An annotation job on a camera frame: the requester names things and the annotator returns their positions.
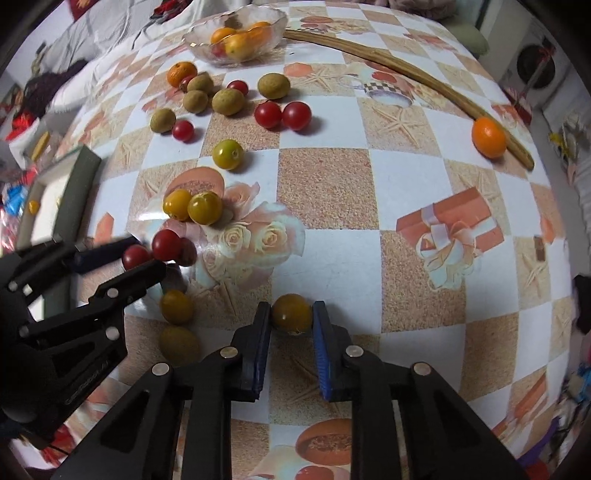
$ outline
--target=yellow cherry tomato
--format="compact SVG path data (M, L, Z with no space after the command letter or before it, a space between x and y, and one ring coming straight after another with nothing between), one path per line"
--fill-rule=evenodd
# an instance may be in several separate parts
M271 309L271 324L290 335L306 333L312 328L312 308L301 295L282 295Z
M174 220L184 222L189 218L189 200L191 193L185 189L178 189L168 194L162 204L162 210Z
M193 302L180 290L169 290L160 299L162 316L173 325L184 325L193 318Z
M236 140L222 140L212 152L213 162L224 170L233 170L242 162L244 149Z
M37 212L39 211L39 208L41 207L39 202L36 200L31 200L27 206L29 208L29 213L31 215L36 215Z
M255 54L256 45L248 32L230 35L224 38L223 43L226 55L231 60L245 61Z
M201 192L189 202L189 216L199 225L211 225L222 216L222 199L215 192Z
M215 32L213 32L210 43L217 43L220 40L226 38L228 35L233 35L234 33L236 33L236 30L230 27L218 28Z

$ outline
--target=printed gift box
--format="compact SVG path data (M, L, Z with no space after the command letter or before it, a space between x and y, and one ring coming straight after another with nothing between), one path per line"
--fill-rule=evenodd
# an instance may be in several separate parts
M432 290L458 290L474 260L503 242L501 228L475 187L399 218L396 231L424 260Z

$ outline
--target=green cushion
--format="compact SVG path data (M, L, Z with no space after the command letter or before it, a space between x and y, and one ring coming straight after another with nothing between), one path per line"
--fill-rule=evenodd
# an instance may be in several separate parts
M446 27L458 42L464 45L473 55L484 55L488 52L488 42L474 25L462 20L457 15L444 18L440 23Z

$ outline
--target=table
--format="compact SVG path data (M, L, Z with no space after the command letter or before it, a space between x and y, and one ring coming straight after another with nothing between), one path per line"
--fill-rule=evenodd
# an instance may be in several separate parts
M245 80L249 105L234 118L187 115L165 79L175 62L194 61L180 44L185 26L120 58L64 140L63 151L84 142L105 159L88 235L150 239L163 225L169 188L220 193L228 211L222 227L166 223L199 250L185 273L196 305L191 329L204 354L227 345L259 301L285 293L324 300L332 320L384 360L432 364L519 457L556 412L573 311L564 227L527 129L480 64L435 22L358 4L278 8L290 16L289 28L381 49L452 85L518 136L535 169L526 172L508 153L500 164L484 159L470 139L472 120L435 91L307 43L286 41L237 68L197 61L218 86ZM285 101L310 105L306 131L266 131L254 122L262 101L254 88L269 72L290 78ZM160 106L190 118L192 143L150 131L148 118ZM239 171L219 171L212 161L224 138L248 152ZM79 300L121 270L116 263L88 275ZM160 294L153 289L126 311L121 382L162 360ZM232 410L235 477L292 479L310 464L294 449L298 436L350 414L348 405L322 402L316 384L311 339L274 336L261 399ZM330 428L340 431L342 422ZM330 469L348 477L347 465Z

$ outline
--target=cherry tomato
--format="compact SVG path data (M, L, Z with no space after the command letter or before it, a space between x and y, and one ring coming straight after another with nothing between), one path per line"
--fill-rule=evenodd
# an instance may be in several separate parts
M179 290L169 290L160 299L162 316L173 325L184 325L193 318L193 302Z
M178 258L181 252L181 239L172 230L160 230L152 240L152 253L156 260L168 262Z
M271 324L290 335L306 333L312 328L312 308L301 295L287 293L273 304Z
M217 59L224 59L226 57L226 47L223 42L212 45L212 55Z
M149 260L152 260L152 254L142 245L131 245L121 257L123 268L126 270L131 270Z
M189 82L193 80L197 75L189 75L181 80L180 85L178 86L179 90L182 90L184 93L187 93L187 87L189 86Z
M191 199L191 192L185 189L176 189L168 194L162 203L162 210L170 218L184 222L189 218L187 206Z
M173 137L181 142L188 142L193 138L195 128L188 120L179 120L174 124Z
M226 88L234 88L239 92L242 92L244 96L248 95L248 85L242 80L234 80L233 82L228 83Z
M281 123L281 108L275 102L263 102L255 108L255 120L263 128L273 128Z
M215 192L201 192L189 202L189 216L199 225L211 225L222 216L222 199Z
M292 130L307 127L311 119L312 110L304 102L291 102L283 109L283 123Z
M222 140L212 152L213 162L224 170L233 170L242 162L244 149L236 140Z
M195 244L188 238L181 238L181 252L177 258L177 263L181 267L190 267L197 261L197 249Z

